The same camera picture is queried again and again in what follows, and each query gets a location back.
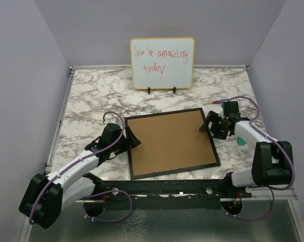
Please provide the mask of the black picture frame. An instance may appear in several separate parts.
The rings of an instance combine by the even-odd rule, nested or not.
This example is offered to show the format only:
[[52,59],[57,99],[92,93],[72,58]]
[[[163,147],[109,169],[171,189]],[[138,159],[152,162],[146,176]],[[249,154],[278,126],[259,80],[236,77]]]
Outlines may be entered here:
[[125,117],[141,142],[128,151],[130,177],[142,179],[221,165],[201,107]]

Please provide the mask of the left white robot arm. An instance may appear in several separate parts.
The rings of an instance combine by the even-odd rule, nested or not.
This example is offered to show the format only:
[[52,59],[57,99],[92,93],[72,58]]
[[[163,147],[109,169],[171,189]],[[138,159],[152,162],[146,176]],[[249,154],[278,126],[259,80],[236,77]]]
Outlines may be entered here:
[[130,127],[109,123],[102,134],[89,143],[69,164],[47,175],[36,174],[28,184],[19,205],[19,212],[30,224],[49,228],[60,216],[63,207],[83,197],[96,199],[102,187],[85,175],[111,159],[139,146]]

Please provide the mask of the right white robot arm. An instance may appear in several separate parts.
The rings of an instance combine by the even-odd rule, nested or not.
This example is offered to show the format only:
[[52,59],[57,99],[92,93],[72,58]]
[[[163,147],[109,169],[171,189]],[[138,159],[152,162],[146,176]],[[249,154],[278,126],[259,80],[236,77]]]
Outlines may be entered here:
[[291,186],[294,182],[292,146],[262,132],[248,117],[242,117],[237,101],[222,104],[223,113],[210,111],[200,131],[210,131],[214,139],[236,135],[254,152],[252,167],[228,174],[222,184],[227,197],[234,197],[241,187]]

